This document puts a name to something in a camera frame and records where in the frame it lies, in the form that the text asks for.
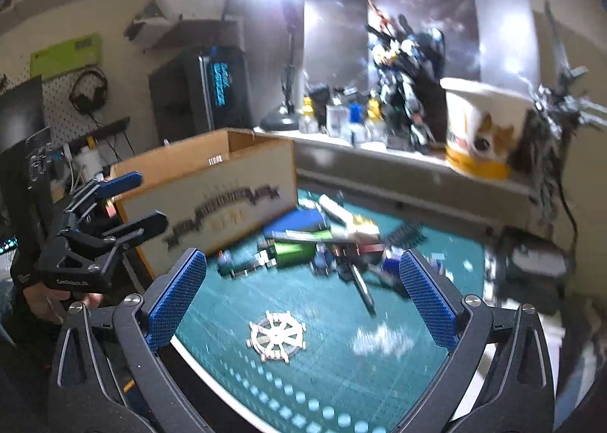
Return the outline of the person's left hand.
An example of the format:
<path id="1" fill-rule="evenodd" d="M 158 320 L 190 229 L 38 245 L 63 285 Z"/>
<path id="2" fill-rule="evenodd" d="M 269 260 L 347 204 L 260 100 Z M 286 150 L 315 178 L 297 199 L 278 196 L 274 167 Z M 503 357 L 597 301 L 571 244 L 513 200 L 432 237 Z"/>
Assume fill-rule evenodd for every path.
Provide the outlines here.
<path id="1" fill-rule="evenodd" d="M 39 282 L 25 288 L 23 294 L 34 316 L 53 324 L 63 323 L 67 314 L 63 302 L 72 297 L 70 291 L 49 289 Z"/>

